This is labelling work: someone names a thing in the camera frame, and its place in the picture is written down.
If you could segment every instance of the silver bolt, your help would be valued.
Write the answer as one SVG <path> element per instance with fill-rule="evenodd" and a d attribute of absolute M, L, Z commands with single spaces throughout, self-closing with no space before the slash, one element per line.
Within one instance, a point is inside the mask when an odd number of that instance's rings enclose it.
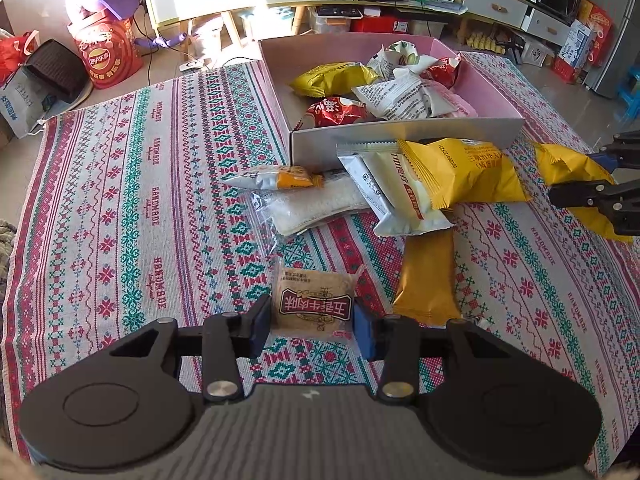
<path fill-rule="evenodd" d="M 382 393 L 391 399 L 404 399 L 414 392 L 414 387 L 409 383 L 393 382 L 382 386 Z"/>
<path fill-rule="evenodd" d="M 213 381 L 207 385 L 207 393 L 211 397 L 231 397 L 238 391 L 238 386 L 231 381 Z"/>

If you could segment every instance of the patterned tablecloth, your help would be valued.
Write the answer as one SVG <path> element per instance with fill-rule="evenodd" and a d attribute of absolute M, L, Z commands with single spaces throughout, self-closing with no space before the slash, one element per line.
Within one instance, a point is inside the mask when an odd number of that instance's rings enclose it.
<path fill-rule="evenodd" d="M 588 147 L 513 65 L 466 59 L 526 118 L 508 153 L 532 200 L 455 208 L 458 302 L 595 395 L 604 423 L 588 467 L 601 474 L 640 416 L 638 247 L 603 240 L 549 205 L 527 138 Z M 21 454 L 20 400 L 39 382 L 156 317 L 196 325 L 269 290 L 238 191 L 220 184 L 285 158 L 261 69 L 183 76 L 48 124 L 2 308 L 7 417 Z M 286 263 L 342 272 L 364 263 L 357 293 L 389 312 L 402 240 L 376 238 L 375 222 L 367 213 L 311 230 L 286 247 Z M 381 363 L 354 352 L 280 338 L 239 366 L 246 390 L 260 381 L 375 384 Z M 420 370 L 424 390 L 442 381 L 439 360 Z M 195 358 L 180 380 L 199 388 Z"/>

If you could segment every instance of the open box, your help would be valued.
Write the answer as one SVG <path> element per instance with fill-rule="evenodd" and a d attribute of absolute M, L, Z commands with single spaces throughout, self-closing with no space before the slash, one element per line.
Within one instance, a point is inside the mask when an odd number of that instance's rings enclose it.
<path fill-rule="evenodd" d="M 508 148 L 518 135 L 524 119 L 516 108 L 464 59 L 452 90 L 468 102 L 477 118 L 431 118 L 414 121 L 377 121 L 293 131 L 300 117 L 316 99 L 297 95 L 289 86 L 297 76 L 318 65 L 342 61 L 366 64 L 380 50 L 396 41 L 415 43 L 420 54 L 456 55 L 439 40 L 428 36 L 347 32 L 344 34 L 305 34 L 261 40 L 260 50 L 265 78 L 273 93 L 270 102 L 278 126 L 289 132 L 290 162 L 309 171 L 341 168 L 335 155 L 342 142 L 380 140 L 421 140 L 440 137 L 488 140 L 498 148 Z"/>

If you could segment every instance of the yellow snack bag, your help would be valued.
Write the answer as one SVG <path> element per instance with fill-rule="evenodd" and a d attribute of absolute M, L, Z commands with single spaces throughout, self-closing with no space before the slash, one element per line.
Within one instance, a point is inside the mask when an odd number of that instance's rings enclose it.
<path fill-rule="evenodd" d="M 291 189 L 322 187 L 322 175 L 309 174 L 302 166 L 253 166 L 222 181 L 243 189 Z"/>
<path fill-rule="evenodd" d="M 609 171 L 583 153 L 558 144 L 533 143 L 536 149 L 536 159 L 540 175 L 546 186 L 572 182 L 575 180 L 606 180 L 615 184 Z M 597 207 L 568 207 L 571 213 L 587 229 L 609 240 L 632 243 L 633 237 L 617 235 L 613 225 Z"/>
<path fill-rule="evenodd" d="M 309 97 L 329 97 L 348 94 L 352 88 L 369 85 L 378 77 L 375 70 L 362 63 L 329 63 L 299 75 L 289 86 Z"/>
<path fill-rule="evenodd" d="M 461 202 L 524 202 L 509 157 L 490 142 L 442 139 L 431 144 L 398 140 L 431 195 L 433 207 Z"/>
<path fill-rule="evenodd" d="M 394 314 L 431 326 L 460 318 L 454 293 L 453 229 L 408 236 Z"/>

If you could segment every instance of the blue plastic stool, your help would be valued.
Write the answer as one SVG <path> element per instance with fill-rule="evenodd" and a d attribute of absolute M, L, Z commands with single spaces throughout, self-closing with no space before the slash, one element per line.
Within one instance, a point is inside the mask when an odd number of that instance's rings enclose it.
<path fill-rule="evenodd" d="M 621 119 L 633 121 L 638 116 L 638 112 L 640 112 L 640 90 L 634 92 L 637 83 L 640 82 L 640 66 L 633 65 L 626 75 L 626 81 L 618 86 L 618 95 L 627 104 L 626 112 Z"/>

